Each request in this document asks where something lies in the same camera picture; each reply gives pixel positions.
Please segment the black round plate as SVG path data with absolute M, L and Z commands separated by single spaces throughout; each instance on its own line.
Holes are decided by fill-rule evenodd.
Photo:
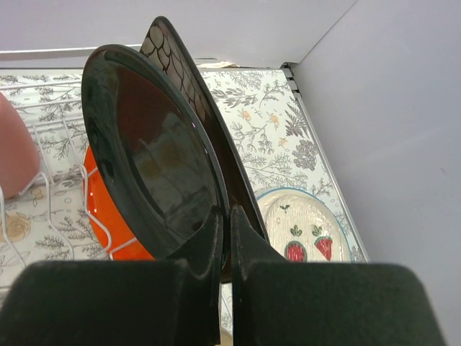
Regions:
M 84 67 L 86 133 L 114 204 L 156 259 L 168 257 L 230 203 L 198 116 L 166 75 L 122 45 L 97 48 Z

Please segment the pink plastic cup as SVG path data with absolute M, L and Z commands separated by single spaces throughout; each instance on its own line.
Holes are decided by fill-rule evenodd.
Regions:
M 9 199 L 22 192 L 40 170 L 40 155 L 19 113 L 1 94 L 1 188 Z

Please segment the black floral square plate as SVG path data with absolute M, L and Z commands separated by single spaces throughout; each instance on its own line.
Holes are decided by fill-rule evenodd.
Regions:
M 140 53 L 168 76 L 198 116 L 217 155 L 230 206 L 242 206 L 255 232 L 268 241 L 254 191 L 228 127 L 198 67 L 167 18 L 154 19 Z

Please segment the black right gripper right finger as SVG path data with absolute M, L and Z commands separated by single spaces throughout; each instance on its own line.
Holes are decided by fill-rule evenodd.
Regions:
M 230 217 L 236 345 L 443 345 L 424 286 L 406 267 L 290 262 L 244 210 Z

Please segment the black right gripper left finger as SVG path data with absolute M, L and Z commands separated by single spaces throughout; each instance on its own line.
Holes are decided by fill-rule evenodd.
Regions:
M 42 261 L 1 308 L 3 345 L 217 345 L 223 217 L 166 259 Z

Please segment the orange round plate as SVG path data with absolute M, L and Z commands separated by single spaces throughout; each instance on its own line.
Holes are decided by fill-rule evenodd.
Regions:
M 86 209 L 94 217 L 90 219 L 90 224 L 109 258 L 153 260 L 154 257 L 136 239 L 112 201 L 90 148 L 86 151 L 84 166 L 88 173 L 87 183 L 84 184 L 87 188 Z

